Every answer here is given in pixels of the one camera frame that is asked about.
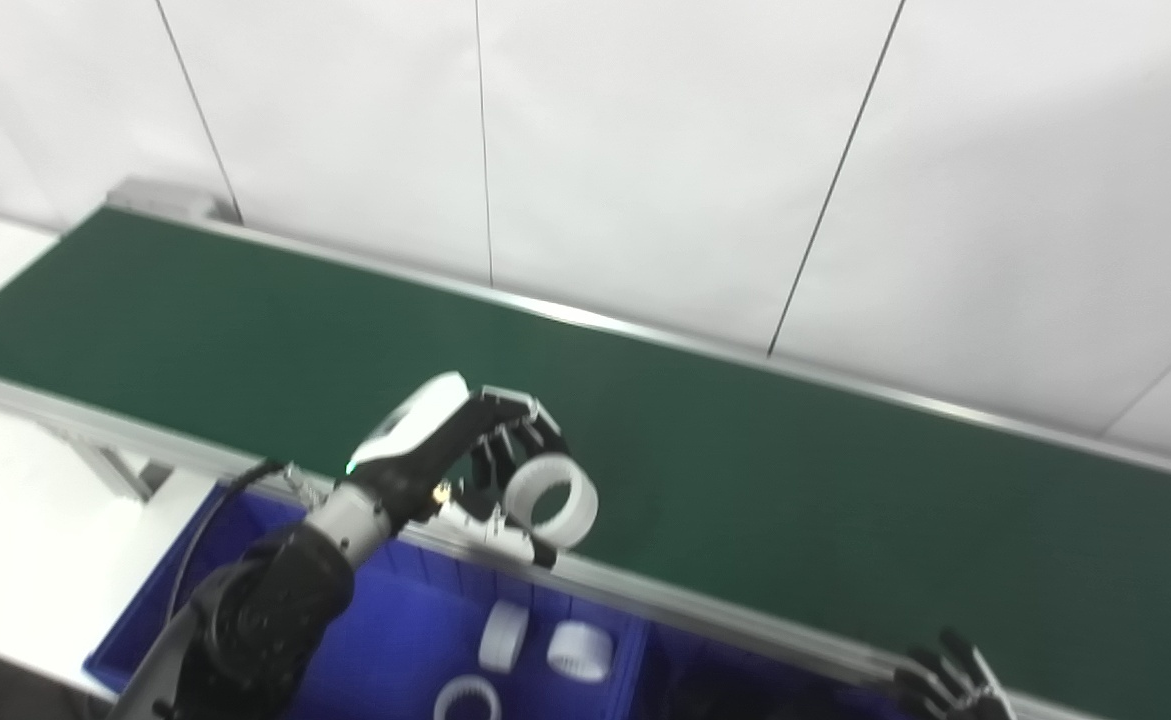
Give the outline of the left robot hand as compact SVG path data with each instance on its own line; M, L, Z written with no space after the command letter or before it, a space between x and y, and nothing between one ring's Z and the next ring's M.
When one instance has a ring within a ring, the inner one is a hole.
M326 509L311 516L352 568L364 565L411 521L444 537L552 569L559 550L486 493L511 486L523 460L570 455L562 428L537 398L506 388L470 389L461 373L426 380L352 451Z

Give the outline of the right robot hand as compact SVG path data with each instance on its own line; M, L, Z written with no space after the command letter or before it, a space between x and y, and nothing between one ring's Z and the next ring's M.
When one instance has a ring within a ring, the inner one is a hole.
M1016 719L1018 714L982 652L950 626L940 649L913 646L909 664L893 670L897 706L913 719Z

